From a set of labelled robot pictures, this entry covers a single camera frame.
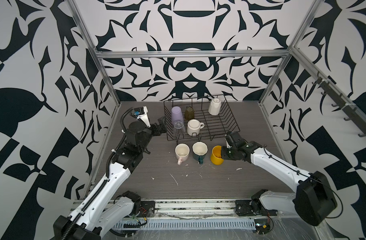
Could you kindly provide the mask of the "olive textured glass cup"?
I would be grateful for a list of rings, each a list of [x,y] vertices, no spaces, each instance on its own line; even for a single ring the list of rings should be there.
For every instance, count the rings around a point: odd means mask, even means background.
[[[195,111],[191,106],[186,107],[185,119],[187,121],[193,120],[195,118]]]

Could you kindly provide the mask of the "white mug red inside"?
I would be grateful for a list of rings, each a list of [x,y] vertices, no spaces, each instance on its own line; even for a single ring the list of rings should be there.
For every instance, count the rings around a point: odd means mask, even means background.
[[[201,129],[205,127],[204,123],[201,123],[199,120],[192,119],[188,121],[187,133],[191,137],[198,137]]]

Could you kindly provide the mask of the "lilac plastic cup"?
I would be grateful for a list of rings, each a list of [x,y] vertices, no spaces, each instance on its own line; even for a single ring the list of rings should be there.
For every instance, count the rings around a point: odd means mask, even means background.
[[[184,123],[184,116],[179,106],[175,106],[171,109],[171,123],[174,125],[176,122]]]

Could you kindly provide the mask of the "clear glass cup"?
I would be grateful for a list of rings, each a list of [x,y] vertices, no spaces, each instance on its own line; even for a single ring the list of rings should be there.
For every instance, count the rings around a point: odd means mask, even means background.
[[[180,137],[183,137],[186,132],[184,121],[182,121],[182,120],[174,121],[173,122],[173,132],[174,132],[174,136],[177,139]]]

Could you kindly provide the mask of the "yellow mug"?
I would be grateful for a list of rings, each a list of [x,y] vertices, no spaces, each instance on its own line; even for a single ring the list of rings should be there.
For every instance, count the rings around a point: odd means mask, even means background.
[[[222,151],[222,146],[213,147],[212,154],[211,154],[211,162],[214,165],[221,165],[224,162],[224,159],[222,158],[222,155],[221,155],[221,151]]]

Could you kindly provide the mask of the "white faceted mug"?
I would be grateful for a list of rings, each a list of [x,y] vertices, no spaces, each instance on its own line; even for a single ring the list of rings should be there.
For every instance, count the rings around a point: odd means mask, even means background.
[[[208,112],[212,116],[217,116],[220,113],[220,109],[222,106],[222,101],[218,98],[212,99]]]

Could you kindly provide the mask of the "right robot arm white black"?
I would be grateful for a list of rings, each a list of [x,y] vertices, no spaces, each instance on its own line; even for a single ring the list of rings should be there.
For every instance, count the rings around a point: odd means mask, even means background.
[[[250,213],[267,215],[283,211],[298,215],[311,226],[318,226],[342,205],[321,172],[310,173],[277,158],[265,146],[243,139],[239,132],[228,132],[226,146],[221,149],[223,160],[244,161],[260,167],[286,184],[293,192],[277,193],[260,190],[252,196]]]

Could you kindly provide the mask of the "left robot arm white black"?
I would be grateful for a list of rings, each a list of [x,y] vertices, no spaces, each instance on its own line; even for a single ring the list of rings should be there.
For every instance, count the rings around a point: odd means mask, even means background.
[[[105,175],[84,201],[70,213],[60,216],[53,225],[56,240],[100,240],[126,216],[137,215],[141,197],[123,193],[111,207],[108,203],[143,159],[151,139],[166,132],[165,117],[151,124],[147,107],[129,108],[120,118],[122,139],[112,149]]]

